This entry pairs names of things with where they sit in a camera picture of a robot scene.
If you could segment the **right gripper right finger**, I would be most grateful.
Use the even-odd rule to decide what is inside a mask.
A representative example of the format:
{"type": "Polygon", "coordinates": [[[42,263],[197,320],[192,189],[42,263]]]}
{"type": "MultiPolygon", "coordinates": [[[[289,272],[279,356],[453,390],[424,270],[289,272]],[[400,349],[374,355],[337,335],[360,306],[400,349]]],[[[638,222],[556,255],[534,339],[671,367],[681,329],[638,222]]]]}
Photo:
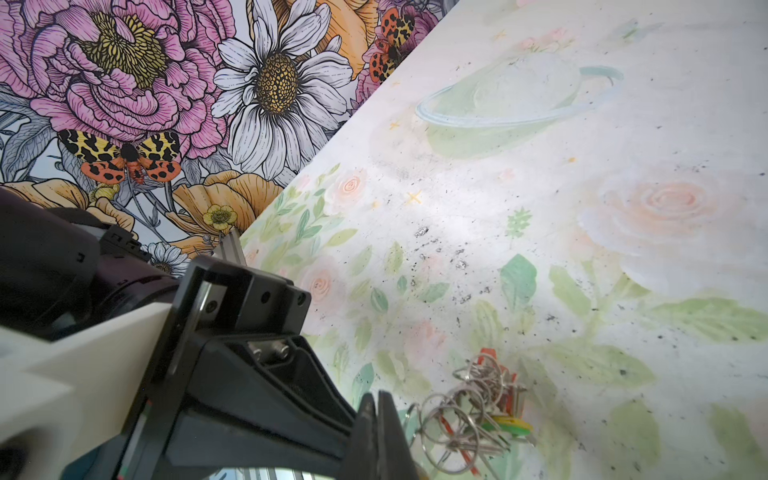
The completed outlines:
{"type": "Polygon", "coordinates": [[[376,440],[379,480],[419,479],[393,396],[386,391],[378,392],[376,440]]]}

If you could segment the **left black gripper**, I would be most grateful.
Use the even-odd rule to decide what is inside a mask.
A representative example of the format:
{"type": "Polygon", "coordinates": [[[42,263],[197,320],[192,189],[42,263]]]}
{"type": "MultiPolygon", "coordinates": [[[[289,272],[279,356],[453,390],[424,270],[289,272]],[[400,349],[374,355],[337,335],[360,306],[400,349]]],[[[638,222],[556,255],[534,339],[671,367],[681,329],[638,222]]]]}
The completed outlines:
{"type": "Polygon", "coordinates": [[[123,431],[81,479],[204,479],[285,468],[334,478],[355,421],[301,335],[312,297],[290,280],[202,257],[178,290],[123,431]]]}

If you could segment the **coloured tagged keys bunch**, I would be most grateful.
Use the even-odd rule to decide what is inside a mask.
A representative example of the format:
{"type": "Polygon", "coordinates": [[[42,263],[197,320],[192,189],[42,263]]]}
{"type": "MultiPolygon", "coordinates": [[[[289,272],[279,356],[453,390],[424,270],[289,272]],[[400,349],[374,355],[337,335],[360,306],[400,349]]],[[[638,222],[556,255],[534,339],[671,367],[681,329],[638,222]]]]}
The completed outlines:
{"type": "Polygon", "coordinates": [[[423,417],[424,421],[436,422],[439,428],[439,435],[431,440],[442,449],[434,466],[445,474],[468,472],[479,477],[487,473],[497,479],[499,472],[491,460],[510,453],[517,444],[534,445],[534,428],[532,435],[519,438],[501,431],[486,431],[482,424],[491,416],[500,415],[524,420],[527,388],[498,361],[491,348],[484,348],[467,360],[454,372],[454,377],[459,384],[423,417]]]}

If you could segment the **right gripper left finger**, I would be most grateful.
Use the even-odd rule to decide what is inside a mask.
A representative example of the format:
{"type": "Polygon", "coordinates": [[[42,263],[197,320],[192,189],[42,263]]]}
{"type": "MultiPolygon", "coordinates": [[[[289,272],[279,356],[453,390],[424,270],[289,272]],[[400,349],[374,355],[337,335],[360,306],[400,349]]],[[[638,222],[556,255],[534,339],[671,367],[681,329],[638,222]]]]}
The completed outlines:
{"type": "Polygon", "coordinates": [[[351,431],[338,480],[378,478],[377,415],[374,400],[362,400],[351,431]]]}

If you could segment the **silver metal keyring plate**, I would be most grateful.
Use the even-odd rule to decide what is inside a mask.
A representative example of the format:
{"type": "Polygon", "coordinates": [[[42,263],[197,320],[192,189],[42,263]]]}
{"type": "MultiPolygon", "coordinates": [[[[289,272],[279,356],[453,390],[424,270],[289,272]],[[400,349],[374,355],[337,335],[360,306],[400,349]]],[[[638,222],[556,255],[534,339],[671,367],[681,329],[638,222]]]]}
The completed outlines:
{"type": "Polygon", "coordinates": [[[402,422],[420,479],[501,479],[519,448],[534,447],[523,419],[527,387],[483,348],[453,372],[458,384],[412,404],[402,422]]]}

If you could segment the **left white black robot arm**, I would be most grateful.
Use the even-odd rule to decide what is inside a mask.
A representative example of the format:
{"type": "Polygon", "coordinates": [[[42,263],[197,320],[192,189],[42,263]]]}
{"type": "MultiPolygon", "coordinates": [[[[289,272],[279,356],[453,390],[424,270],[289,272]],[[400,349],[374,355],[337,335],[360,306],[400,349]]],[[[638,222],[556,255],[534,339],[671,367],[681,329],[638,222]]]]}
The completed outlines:
{"type": "Polygon", "coordinates": [[[123,229],[1,195],[1,475],[344,479],[356,414],[301,329],[310,294],[220,259],[181,278],[123,229]]]}

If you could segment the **yellow tagged key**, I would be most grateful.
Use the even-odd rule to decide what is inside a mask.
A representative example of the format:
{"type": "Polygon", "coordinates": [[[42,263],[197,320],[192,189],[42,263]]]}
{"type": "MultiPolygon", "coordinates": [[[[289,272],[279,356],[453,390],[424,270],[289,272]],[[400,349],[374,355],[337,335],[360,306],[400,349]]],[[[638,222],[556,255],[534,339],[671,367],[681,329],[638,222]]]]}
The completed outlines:
{"type": "Polygon", "coordinates": [[[486,431],[501,431],[514,437],[528,437],[533,434],[533,427],[522,419],[513,416],[491,416],[482,424],[486,431]]]}

